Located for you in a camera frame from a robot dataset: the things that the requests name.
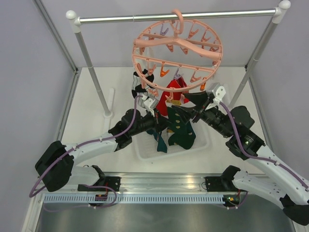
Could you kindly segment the green patterned sock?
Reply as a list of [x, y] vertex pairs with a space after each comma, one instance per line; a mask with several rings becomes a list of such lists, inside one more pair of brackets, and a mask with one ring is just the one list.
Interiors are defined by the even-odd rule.
[[168, 107], [168, 128], [175, 134], [188, 135], [191, 131], [186, 121], [175, 109]]

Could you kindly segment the teal reindeer sock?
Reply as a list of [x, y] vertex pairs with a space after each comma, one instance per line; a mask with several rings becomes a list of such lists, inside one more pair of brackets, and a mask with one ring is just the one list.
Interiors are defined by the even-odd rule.
[[176, 132], [168, 139], [169, 146], [179, 145], [180, 147], [188, 150], [191, 149], [196, 139], [196, 134], [191, 126], [191, 123], [188, 122], [185, 125], [182, 125]]

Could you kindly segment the teal sock front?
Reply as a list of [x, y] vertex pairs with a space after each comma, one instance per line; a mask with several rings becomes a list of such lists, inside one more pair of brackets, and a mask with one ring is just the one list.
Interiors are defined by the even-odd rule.
[[160, 132], [156, 132], [155, 130], [150, 129], [150, 130], [147, 130], [146, 133], [148, 135], [152, 135], [154, 137], [154, 139], [156, 140], [156, 142], [157, 142], [156, 151], [157, 152], [167, 153], [168, 148], [167, 148], [167, 145], [166, 145], [164, 139], [162, 138]]

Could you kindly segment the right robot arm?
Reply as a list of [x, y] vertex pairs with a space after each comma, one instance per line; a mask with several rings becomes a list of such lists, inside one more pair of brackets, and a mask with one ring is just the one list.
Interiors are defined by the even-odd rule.
[[251, 192], [278, 206], [284, 214], [303, 226], [309, 224], [309, 181], [283, 162], [251, 127], [254, 120], [245, 106], [232, 110], [213, 94], [186, 93], [193, 107], [172, 106], [182, 119], [202, 120], [227, 138], [226, 146], [236, 157], [261, 170], [273, 183], [259, 181], [240, 168], [230, 165], [220, 184], [226, 191], [234, 188]]

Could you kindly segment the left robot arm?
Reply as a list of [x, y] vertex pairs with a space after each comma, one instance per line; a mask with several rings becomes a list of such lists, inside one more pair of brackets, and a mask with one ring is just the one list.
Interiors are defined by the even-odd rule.
[[113, 128], [99, 137], [79, 144], [52, 142], [35, 164], [39, 182], [43, 182], [49, 192], [67, 186], [81, 191], [88, 187], [100, 191], [106, 184], [103, 171], [96, 165], [81, 167], [80, 163], [121, 150], [132, 143], [133, 136], [148, 130], [160, 132], [168, 125], [168, 119], [157, 110], [141, 116], [138, 110], [129, 109]]

